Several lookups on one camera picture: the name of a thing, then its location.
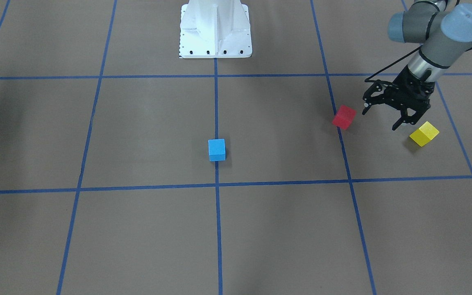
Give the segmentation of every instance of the blue cube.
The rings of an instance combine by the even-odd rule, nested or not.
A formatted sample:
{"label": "blue cube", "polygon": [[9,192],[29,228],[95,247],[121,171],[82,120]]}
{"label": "blue cube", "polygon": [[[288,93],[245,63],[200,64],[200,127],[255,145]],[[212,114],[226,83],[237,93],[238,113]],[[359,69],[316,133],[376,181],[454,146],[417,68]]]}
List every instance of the blue cube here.
{"label": "blue cube", "polygon": [[225,140],[224,139],[209,139],[209,160],[225,161]]}

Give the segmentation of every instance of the light blue joint cap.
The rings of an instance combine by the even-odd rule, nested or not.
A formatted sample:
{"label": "light blue joint cap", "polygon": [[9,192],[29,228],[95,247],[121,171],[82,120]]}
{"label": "light blue joint cap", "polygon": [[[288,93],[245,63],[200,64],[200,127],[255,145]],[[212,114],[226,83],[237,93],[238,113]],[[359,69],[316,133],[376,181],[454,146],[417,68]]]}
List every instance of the light blue joint cap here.
{"label": "light blue joint cap", "polygon": [[442,32],[458,42],[472,42],[472,4],[463,3],[455,6],[440,23]]}
{"label": "light blue joint cap", "polygon": [[403,12],[396,13],[391,17],[387,28],[387,34],[389,35],[389,39],[392,41],[405,43],[403,38]]}

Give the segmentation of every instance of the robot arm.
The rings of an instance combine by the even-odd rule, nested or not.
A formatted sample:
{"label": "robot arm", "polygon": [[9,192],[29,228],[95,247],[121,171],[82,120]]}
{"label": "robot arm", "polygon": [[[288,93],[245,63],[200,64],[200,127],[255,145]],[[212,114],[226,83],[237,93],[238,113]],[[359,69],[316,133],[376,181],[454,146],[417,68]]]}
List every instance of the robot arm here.
{"label": "robot arm", "polygon": [[[400,111],[393,125],[416,124],[431,108],[429,96],[436,80],[466,51],[472,49],[472,4],[455,6],[444,12],[448,0],[415,0],[410,9],[395,14],[388,27],[391,40],[403,43],[423,43],[418,52],[393,82],[370,80],[373,85],[363,95],[365,108],[387,104]],[[408,109],[414,111],[411,116]]]}

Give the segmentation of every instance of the gray floor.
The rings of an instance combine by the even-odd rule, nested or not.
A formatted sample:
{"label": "gray floor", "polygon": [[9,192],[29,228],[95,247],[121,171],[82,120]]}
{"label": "gray floor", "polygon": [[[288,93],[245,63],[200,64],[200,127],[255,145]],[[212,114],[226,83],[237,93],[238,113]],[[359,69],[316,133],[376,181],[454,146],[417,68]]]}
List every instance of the gray floor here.
{"label": "gray floor", "polygon": [[472,295],[472,51],[420,148],[331,124],[411,0],[247,0],[221,60],[178,58],[182,4],[0,0],[0,294]]}

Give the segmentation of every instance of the yellow cube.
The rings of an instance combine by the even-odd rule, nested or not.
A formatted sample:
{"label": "yellow cube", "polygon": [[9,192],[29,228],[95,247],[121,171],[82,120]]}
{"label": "yellow cube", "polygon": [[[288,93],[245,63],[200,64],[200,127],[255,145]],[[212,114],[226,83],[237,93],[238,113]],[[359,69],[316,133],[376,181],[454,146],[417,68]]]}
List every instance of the yellow cube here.
{"label": "yellow cube", "polygon": [[425,122],[415,132],[411,133],[409,137],[412,138],[412,140],[414,140],[414,142],[416,142],[419,146],[424,146],[433,140],[433,138],[435,138],[438,133],[440,133],[440,131],[431,125],[431,123]]}

